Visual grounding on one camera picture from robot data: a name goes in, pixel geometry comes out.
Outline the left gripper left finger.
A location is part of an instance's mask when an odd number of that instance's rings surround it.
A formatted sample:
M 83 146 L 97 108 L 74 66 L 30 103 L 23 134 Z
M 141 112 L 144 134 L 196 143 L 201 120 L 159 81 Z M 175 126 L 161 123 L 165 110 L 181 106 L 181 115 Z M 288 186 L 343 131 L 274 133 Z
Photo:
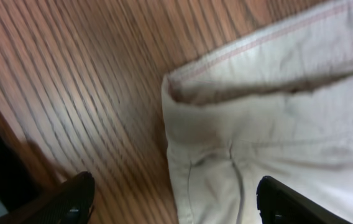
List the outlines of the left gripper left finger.
M 81 172 L 55 190 L 0 217 L 0 224 L 87 224 L 95 193 L 91 173 Z

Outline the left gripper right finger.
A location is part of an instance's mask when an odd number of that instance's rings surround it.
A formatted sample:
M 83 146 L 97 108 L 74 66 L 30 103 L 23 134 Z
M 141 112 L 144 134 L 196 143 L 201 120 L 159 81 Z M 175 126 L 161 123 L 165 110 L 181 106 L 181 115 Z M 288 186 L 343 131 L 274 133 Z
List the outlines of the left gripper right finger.
M 256 196 L 263 224 L 350 224 L 268 175 L 259 182 Z

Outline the beige khaki shorts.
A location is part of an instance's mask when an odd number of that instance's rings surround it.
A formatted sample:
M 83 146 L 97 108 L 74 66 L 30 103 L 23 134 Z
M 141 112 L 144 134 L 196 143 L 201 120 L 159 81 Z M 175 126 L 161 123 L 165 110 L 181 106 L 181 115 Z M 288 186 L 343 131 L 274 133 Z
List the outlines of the beige khaki shorts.
M 180 223 L 260 223 L 269 175 L 353 223 L 353 1 L 329 1 L 166 75 Z

